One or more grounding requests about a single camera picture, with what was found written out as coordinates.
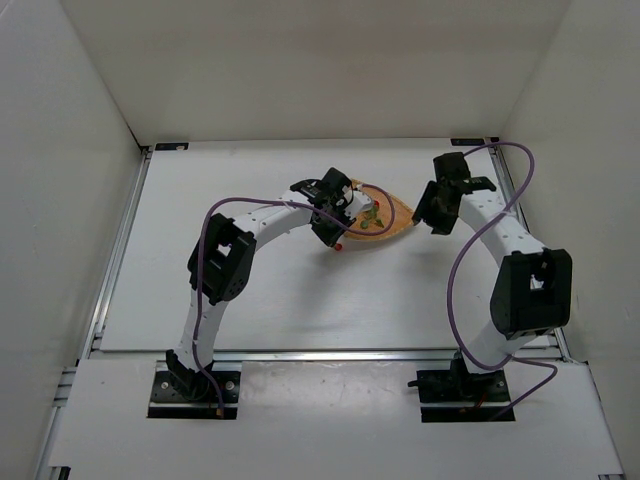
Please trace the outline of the fake strawberry sprig with leaves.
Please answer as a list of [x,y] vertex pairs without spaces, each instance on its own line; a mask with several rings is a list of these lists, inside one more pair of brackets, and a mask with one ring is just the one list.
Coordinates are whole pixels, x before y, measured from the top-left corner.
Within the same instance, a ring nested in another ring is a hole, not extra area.
[[385,223],[379,214],[380,205],[377,201],[366,211],[361,212],[357,217],[357,227],[361,231],[381,230],[385,228]]

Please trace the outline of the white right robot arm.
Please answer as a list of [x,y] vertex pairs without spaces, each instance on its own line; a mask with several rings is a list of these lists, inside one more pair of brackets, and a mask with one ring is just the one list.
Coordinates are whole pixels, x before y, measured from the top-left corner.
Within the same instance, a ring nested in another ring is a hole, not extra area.
[[550,249],[529,234],[511,214],[497,187],[472,176],[461,152],[433,161],[435,177],[426,185],[412,217],[435,235],[449,235],[457,222],[474,234],[496,262],[498,274],[490,298],[490,317],[470,343],[452,332],[470,374],[501,369],[533,338],[567,324],[570,317],[573,262],[564,249]]

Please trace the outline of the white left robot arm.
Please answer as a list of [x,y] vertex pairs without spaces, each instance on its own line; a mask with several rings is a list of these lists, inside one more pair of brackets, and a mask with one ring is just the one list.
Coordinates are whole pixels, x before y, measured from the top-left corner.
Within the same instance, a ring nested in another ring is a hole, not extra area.
[[211,374],[216,336],[228,305],[247,287],[262,247],[306,226],[334,247],[373,205],[335,168],[320,180],[293,184],[275,200],[230,197],[214,204],[187,263],[191,299],[183,334],[166,352],[173,388],[188,401],[221,395]]

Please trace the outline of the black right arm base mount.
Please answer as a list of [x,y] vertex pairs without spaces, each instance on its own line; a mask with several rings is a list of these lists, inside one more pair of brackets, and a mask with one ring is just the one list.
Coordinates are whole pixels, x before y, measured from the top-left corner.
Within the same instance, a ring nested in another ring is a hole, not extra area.
[[421,421],[434,424],[511,422],[513,409],[503,370],[484,374],[418,370],[407,387],[418,393]]

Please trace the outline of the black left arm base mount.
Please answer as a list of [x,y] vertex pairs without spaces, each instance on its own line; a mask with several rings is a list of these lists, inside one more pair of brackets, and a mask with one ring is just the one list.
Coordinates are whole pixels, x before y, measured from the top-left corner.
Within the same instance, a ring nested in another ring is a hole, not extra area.
[[239,370],[213,370],[210,376],[220,389],[223,408],[219,407],[218,391],[201,373],[189,382],[178,378],[164,363],[155,368],[147,417],[176,420],[236,420],[241,390]]

